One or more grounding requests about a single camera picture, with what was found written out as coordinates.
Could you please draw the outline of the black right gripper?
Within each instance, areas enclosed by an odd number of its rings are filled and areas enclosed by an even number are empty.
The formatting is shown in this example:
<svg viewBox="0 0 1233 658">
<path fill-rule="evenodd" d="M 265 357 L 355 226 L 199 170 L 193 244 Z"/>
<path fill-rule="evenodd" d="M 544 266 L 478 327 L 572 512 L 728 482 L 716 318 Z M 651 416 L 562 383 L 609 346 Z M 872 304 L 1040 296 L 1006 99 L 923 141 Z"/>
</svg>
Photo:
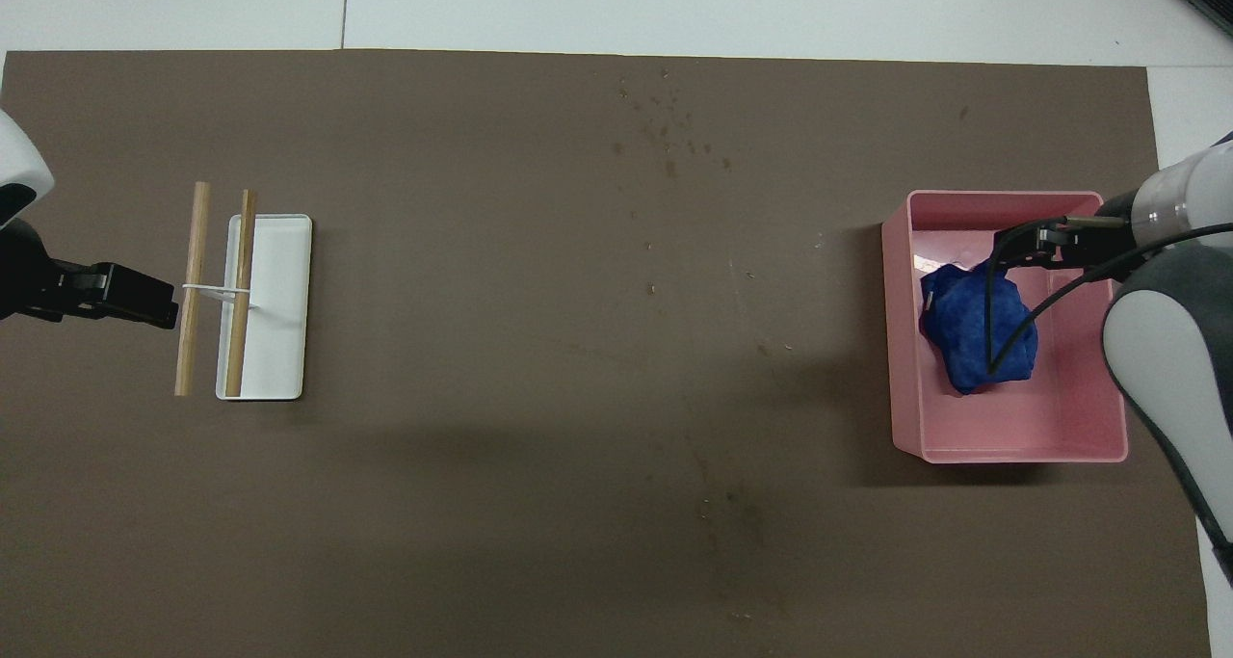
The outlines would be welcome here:
<svg viewBox="0 0 1233 658">
<path fill-rule="evenodd" d="M 1023 246 L 1060 246 L 1036 255 L 1036 267 L 1084 269 L 1102 266 L 1139 246 L 1132 221 L 1124 214 L 1067 216 L 1062 223 L 1025 225 Z"/>
</svg>

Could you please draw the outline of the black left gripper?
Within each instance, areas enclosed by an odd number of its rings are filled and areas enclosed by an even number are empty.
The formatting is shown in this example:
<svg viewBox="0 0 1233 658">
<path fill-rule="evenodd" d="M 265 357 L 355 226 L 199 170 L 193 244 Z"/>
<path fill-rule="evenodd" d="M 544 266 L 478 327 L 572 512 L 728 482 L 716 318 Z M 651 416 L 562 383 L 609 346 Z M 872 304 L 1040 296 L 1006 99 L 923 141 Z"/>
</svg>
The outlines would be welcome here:
<svg viewBox="0 0 1233 658">
<path fill-rule="evenodd" d="M 49 298 L 42 308 L 39 299 L 48 283 Z M 60 315 L 90 320 L 113 317 L 175 329 L 179 303 L 171 283 L 118 262 L 59 262 L 58 269 L 35 228 L 12 219 L 1 230 L 1 320 L 16 314 L 51 323 L 58 323 Z"/>
</svg>

